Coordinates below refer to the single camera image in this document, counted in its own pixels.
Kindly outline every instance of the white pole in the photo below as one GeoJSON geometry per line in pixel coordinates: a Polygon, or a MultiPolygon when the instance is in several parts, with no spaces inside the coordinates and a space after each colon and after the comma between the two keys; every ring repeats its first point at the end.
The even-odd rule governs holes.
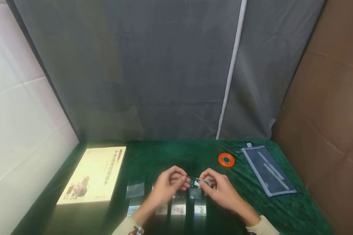
{"type": "Polygon", "coordinates": [[[221,110],[220,119],[219,119],[219,121],[218,121],[218,129],[217,129],[216,139],[219,139],[219,138],[220,138],[221,126],[222,126],[222,124],[223,124],[223,119],[224,119],[224,114],[225,114],[225,109],[226,109],[227,98],[228,98],[228,96],[229,96],[229,89],[230,89],[230,84],[231,84],[231,77],[233,76],[234,64],[235,64],[235,59],[236,59],[236,57],[237,57],[238,46],[239,46],[239,39],[241,38],[243,20],[244,20],[244,18],[245,18],[246,4],[247,4],[247,0],[242,0],[242,2],[241,2],[241,9],[239,10],[239,17],[238,17],[238,24],[237,24],[237,32],[236,32],[236,34],[235,34],[234,47],[233,47],[233,54],[231,55],[229,73],[228,73],[228,75],[227,75],[227,81],[226,81],[226,88],[225,88],[225,95],[224,95],[223,108],[222,108],[222,110],[221,110]]]}

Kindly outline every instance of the hand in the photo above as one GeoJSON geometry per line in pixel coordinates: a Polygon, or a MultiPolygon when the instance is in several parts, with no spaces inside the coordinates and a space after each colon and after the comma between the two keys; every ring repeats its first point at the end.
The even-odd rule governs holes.
{"type": "Polygon", "coordinates": [[[251,205],[246,203],[231,185],[226,175],[208,168],[203,171],[199,179],[210,180],[213,188],[209,187],[205,182],[200,181],[200,187],[214,200],[218,205],[231,210],[241,216],[247,227],[257,225],[260,217],[251,205]]]}
{"type": "Polygon", "coordinates": [[[186,190],[190,187],[187,173],[173,166],[159,175],[149,197],[140,208],[132,215],[133,220],[142,226],[147,218],[154,213],[157,207],[166,204],[178,189],[186,190]]]}
{"type": "Polygon", "coordinates": [[[190,187],[190,178],[187,173],[177,166],[173,166],[159,175],[149,200],[154,201],[157,206],[166,204],[178,189],[186,190],[190,187]]]}

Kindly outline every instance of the finger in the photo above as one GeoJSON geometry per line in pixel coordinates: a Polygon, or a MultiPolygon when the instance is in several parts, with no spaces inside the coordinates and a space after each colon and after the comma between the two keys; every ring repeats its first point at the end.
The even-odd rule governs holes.
{"type": "Polygon", "coordinates": [[[186,182],[186,176],[182,176],[182,178],[180,178],[176,183],[174,183],[173,185],[171,185],[171,187],[174,189],[174,191],[176,192],[180,187],[182,187],[182,185],[186,182]]]}
{"type": "Polygon", "coordinates": [[[217,171],[214,171],[211,168],[208,168],[200,174],[199,179],[204,179],[207,176],[212,176],[216,180],[220,175],[221,174],[218,173],[217,171]]]}
{"type": "Polygon", "coordinates": [[[207,185],[204,181],[200,181],[200,186],[205,193],[207,193],[210,197],[212,197],[213,189],[209,187],[209,185],[207,185]]]}
{"type": "Polygon", "coordinates": [[[217,182],[215,180],[209,180],[209,183],[208,183],[209,187],[212,187],[214,185],[217,185],[217,182]]]}
{"type": "Polygon", "coordinates": [[[216,180],[213,176],[207,175],[206,177],[204,177],[202,180],[210,180],[210,181],[214,181],[216,180]]]}
{"type": "Polygon", "coordinates": [[[178,166],[172,166],[164,172],[166,172],[168,175],[171,175],[172,173],[175,173],[175,172],[181,173],[184,176],[187,175],[187,173],[182,168],[180,168],[178,166]]]}
{"type": "Polygon", "coordinates": [[[170,180],[178,180],[179,178],[181,178],[183,175],[181,173],[177,173],[177,172],[174,172],[171,174],[170,176],[170,180]]]}
{"type": "MultiPolygon", "coordinates": [[[[178,180],[170,180],[169,181],[169,184],[170,185],[173,185],[174,183],[176,183],[178,180]]],[[[189,183],[187,183],[187,182],[185,182],[184,184],[183,184],[183,186],[184,187],[186,187],[186,188],[190,188],[191,187],[191,185],[189,184],[189,183]]]]}

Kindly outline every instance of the cardboard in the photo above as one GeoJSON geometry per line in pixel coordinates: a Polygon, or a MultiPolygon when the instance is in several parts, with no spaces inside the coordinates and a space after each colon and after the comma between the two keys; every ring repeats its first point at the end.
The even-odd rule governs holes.
{"type": "Polygon", "coordinates": [[[353,0],[329,0],[273,140],[338,234],[353,234],[353,0]]]}

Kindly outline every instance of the white wall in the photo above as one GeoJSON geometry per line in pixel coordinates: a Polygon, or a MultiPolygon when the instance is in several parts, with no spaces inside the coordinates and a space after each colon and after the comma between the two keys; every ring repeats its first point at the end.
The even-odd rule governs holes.
{"type": "Polygon", "coordinates": [[[15,18],[0,0],[0,235],[14,230],[77,143],[15,18]]]}

